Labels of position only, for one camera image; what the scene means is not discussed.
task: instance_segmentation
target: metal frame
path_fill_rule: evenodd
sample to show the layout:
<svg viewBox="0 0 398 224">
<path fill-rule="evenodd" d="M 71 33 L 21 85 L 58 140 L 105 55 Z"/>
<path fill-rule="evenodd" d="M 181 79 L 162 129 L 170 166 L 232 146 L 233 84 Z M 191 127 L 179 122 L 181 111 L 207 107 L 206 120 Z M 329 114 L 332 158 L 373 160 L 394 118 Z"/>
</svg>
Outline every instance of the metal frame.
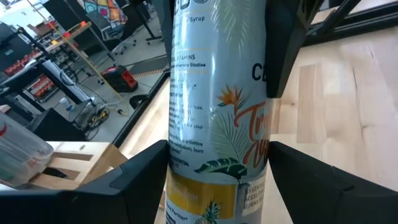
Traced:
<svg viewBox="0 0 398 224">
<path fill-rule="evenodd" d="M 359 0 L 346 0 L 325 21 L 310 26 L 303 47 L 398 25 L 398 2 L 348 15 L 359 2 Z"/>
</svg>

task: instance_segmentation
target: electronic device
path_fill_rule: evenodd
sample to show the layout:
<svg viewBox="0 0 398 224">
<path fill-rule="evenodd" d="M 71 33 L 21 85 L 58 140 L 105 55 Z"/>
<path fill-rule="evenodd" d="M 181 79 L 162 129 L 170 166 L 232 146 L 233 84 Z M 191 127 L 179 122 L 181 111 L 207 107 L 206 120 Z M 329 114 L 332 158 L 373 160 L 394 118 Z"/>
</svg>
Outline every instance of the electronic device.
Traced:
<svg viewBox="0 0 398 224">
<path fill-rule="evenodd" d="M 102 73 L 102 77 L 118 93 L 130 93 L 138 88 L 138 82 L 132 77 L 129 70 L 121 65 L 108 68 Z"/>
<path fill-rule="evenodd" d="M 86 135 L 62 115 L 50 108 L 26 126 L 44 141 L 86 141 Z"/>
<path fill-rule="evenodd" d="M 90 99 L 90 97 L 68 75 L 66 75 L 65 72 L 58 67 L 57 64 L 55 64 L 51 60 L 46 60 L 42 62 L 42 65 L 50 73 L 52 73 L 54 78 L 56 78 L 60 83 L 63 83 L 63 85 L 65 85 L 65 88 L 67 88 L 73 95 L 75 95 L 75 98 L 77 98 L 78 100 L 74 98 L 71 99 L 76 104 Z"/>
</svg>

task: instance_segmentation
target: beverage can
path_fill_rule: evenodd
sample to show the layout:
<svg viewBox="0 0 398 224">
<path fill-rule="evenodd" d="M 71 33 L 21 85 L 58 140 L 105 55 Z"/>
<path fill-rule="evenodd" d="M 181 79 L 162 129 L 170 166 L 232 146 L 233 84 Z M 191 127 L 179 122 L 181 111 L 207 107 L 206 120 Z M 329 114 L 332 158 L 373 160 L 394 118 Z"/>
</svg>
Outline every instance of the beverage can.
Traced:
<svg viewBox="0 0 398 224">
<path fill-rule="evenodd" d="M 272 112 L 265 9 L 263 0 L 176 1 L 167 223 L 261 221 Z"/>
</svg>

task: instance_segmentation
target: clear plastic container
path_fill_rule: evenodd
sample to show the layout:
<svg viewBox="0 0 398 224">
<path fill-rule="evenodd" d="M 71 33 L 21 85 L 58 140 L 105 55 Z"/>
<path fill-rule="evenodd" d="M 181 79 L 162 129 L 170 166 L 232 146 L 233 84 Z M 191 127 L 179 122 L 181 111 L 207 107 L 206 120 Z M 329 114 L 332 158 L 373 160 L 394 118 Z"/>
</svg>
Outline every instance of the clear plastic container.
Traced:
<svg viewBox="0 0 398 224">
<path fill-rule="evenodd" d="M 27 183 L 43 172 L 53 147 L 0 113 L 0 179 L 12 185 Z"/>
</svg>

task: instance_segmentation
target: bird of paradise flower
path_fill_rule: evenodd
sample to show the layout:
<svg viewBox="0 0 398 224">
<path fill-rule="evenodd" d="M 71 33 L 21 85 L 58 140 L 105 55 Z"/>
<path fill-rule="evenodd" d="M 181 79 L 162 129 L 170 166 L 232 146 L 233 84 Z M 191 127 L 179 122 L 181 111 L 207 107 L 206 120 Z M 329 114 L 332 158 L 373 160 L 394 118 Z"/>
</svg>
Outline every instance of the bird of paradise flower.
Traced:
<svg viewBox="0 0 398 224">
<path fill-rule="evenodd" d="M 239 91 L 236 87 L 234 87 L 233 90 L 229 88 L 229 86 L 226 84 L 226 90 L 221 90 L 222 95 L 217 96 L 219 100 L 222 102 L 218 106 L 227 106 L 227 105 L 233 105 L 234 106 L 234 115 L 238 112 L 240 108 L 247 102 L 249 96 L 242 96 L 242 91 L 243 88 L 241 88 Z"/>
</svg>

